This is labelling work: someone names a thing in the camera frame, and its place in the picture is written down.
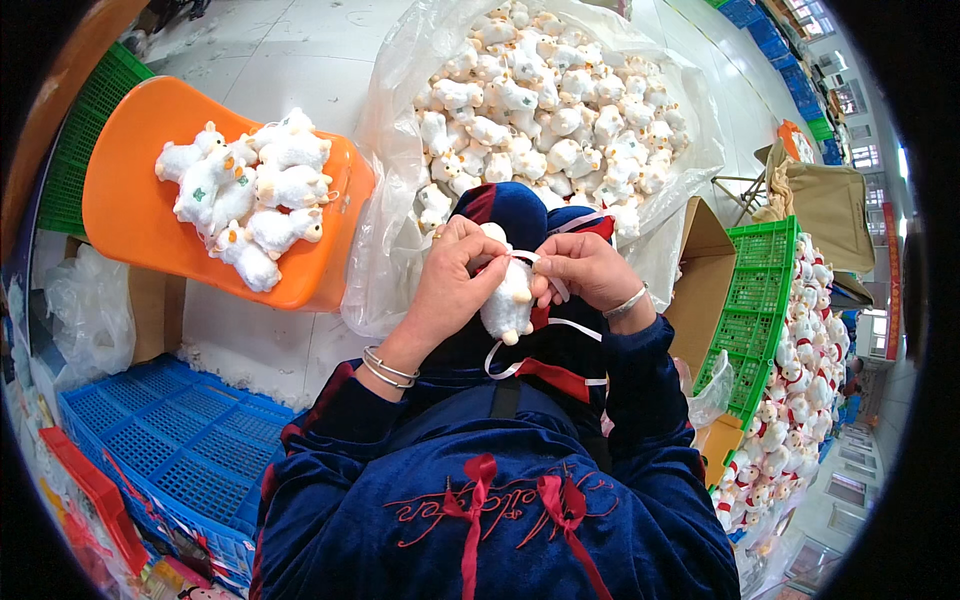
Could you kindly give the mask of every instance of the white tile floor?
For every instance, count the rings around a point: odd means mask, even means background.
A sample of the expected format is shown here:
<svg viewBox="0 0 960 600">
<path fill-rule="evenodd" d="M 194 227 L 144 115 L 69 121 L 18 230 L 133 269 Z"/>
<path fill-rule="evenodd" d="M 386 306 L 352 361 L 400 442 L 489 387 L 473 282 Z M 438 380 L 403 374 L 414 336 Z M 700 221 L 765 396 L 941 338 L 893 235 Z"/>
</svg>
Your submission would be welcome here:
<svg viewBox="0 0 960 600">
<path fill-rule="evenodd" d="M 145 61 L 252 119 L 301 107 L 319 129 L 351 135 L 380 43 L 409 5 L 216 0 L 204 18 L 168 25 Z M 753 152 L 773 143 L 782 119 L 805 128 L 749 34 L 703 0 L 635 0 L 632 15 L 643 33 L 706 73 L 724 137 L 723 175 L 759 174 Z M 736 225 L 738 206 L 715 192 L 703 196 L 725 226 Z M 337 315 L 277 311 L 195 281 L 187 285 L 183 335 L 207 370 L 298 405 L 312 401 L 338 362 L 371 343 Z"/>
</svg>

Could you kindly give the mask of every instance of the silver bangle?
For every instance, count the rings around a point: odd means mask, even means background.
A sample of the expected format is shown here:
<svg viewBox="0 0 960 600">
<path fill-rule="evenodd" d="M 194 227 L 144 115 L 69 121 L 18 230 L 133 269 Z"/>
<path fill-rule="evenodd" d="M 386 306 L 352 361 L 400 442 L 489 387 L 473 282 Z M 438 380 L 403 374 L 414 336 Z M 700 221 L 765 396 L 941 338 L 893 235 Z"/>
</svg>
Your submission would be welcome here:
<svg viewBox="0 0 960 600">
<path fill-rule="evenodd" d="M 417 369 L 414 374 L 405 373 L 403 371 L 397 371 L 396 369 L 391 369 L 390 367 L 383 364 L 383 359 L 379 358 L 373 351 L 380 346 L 367 346 L 363 348 L 363 364 L 367 365 L 367 368 L 370 369 L 374 375 L 382 379 L 384 382 L 389 383 L 395 388 L 412 388 L 417 382 L 417 378 L 420 377 L 420 369 Z M 380 372 L 380 370 L 392 373 L 394 375 L 399 375 L 404 379 L 409 379 L 409 383 L 397 383 L 387 375 Z"/>
<path fill-rule="evenodd" d="M 604 319 L 610 320 L 613 317 L 619 317 L 623 313 L 633 308 L 634 304 L 636 304 L 641 298 L 643 298 L 643 295 L 647 293 L 648 287 L 650 286 L 647 284 L 646 281 L 644 281 L 643 287 L 640 288 L 640 291 L 637 292 L 635 296 L 633 296 L 631 299 L 627 300 L 626 302 L 620 304 L 616 308 L 612 308 L 608 311 L 605 311 L 603 313 Z"/>
</svg>

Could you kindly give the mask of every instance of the orange chair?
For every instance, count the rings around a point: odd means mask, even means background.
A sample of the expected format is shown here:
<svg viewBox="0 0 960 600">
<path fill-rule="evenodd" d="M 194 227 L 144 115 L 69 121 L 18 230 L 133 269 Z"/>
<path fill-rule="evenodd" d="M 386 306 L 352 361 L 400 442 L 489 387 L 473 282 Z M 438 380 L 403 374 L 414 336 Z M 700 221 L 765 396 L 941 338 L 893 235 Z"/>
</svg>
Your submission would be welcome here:
<svg viewBox="0 0 960 600">
<path fill-rule="evenodd" d="M 353 230 L 373 192 L 373 172 L 356 147 L 340 135 L 329 139 L 324 173 L 339 192 L 323 207 L 324 237 L 299 240 L 277 262 L 283 279 L 270 292 L 254 292 L 236 271 L 210 258 L 197 231 L 173 214 L 179 188 L 154 174 L 163 144 L 187 144 L 213 121 L 227 141 L 259 128 L 173 77 L 154 77 L 130 91 L 104 126 L 84 182 L 84 228 L 102 255 L 147 269 L 190 277 L 235 296 L 275 308 L 332 312 L 346 289 Z"/>
</svg>

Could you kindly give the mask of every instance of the red ribbon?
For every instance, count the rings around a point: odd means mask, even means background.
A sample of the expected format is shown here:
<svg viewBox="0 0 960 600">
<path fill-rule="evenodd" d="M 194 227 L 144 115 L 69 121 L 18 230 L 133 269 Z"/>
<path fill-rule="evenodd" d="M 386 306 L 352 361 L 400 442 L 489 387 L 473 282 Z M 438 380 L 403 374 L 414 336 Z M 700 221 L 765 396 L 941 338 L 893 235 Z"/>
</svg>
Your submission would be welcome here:
<svg viewBox="0 0 960 600">
<path fill-rule="evenodd" d="M 580 526 L 580 522 L 584 520 L 584 515 L 587 513 L 587 499 L 580 490 L 577 490 L 573 480 L 567 477 L 564 481 L 564 502 L 566 504 L 566 511 L 564 512 L 560 501 L 560 482 L 561 478 L 557 475 L 542 475 L 537 480 L 537 493 L 540 494 L 540 499 L 543 501 L 543 506 L 546 507 L 546 512 L 550 515 L 550 518 L 564 531 L 564 539 L 570 546 L 570 550 L 573 551 L 573 556 L 584 566 L 597 597 L 600 600 L 613 600 L 613 596 L 610 595 L 610 591 L 603 583 L 603 578 L 600 577 L 600 571 L 597 570 L 596 564 L 593 563 L 587 549 L 573 533 Z M 566 514 L 570 514 L 571 518 L 566 518 Z"/>
<path fill-rule="evenodd" d="M 464 558 L 460 561 L 460 572 L 464 577 L 463 600 L 473 600 L 473 593 L 477 587 L 477 543 L 480 541 L 480 513 L 487 502 L 487 492 L 496 475 L 496 461 L 490 452 L 474 456 L 464 463 L 464 473 L 476 485 L 473 487 L 473 498 L 470 508 L 466 512 L 460 508 L 453 492 L 446 489 L 444 495 L 444 512 L 450 516 L 458 516 L 470 521 L 467 532 L 467 542 L 464 543 Z"/>
</svg>

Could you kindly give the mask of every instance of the red banner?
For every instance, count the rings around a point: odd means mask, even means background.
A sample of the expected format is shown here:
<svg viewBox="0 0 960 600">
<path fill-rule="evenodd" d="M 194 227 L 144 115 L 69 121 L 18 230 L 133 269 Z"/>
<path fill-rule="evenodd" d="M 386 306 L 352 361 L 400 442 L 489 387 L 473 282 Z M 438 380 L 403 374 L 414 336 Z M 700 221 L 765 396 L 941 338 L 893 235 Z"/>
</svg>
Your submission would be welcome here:
<svg viewBox="0 0 960 600">
<path fill-rule="evenodd" d="M 900 347 L 900 247 L 897 245 L 897 222 L 890 203 L 883 208 L 883 221 L 887 227 L 887 251 L 890 253 L 890 314 L 887 316 L 887 360 L 897 360 Z"/>
</svg>

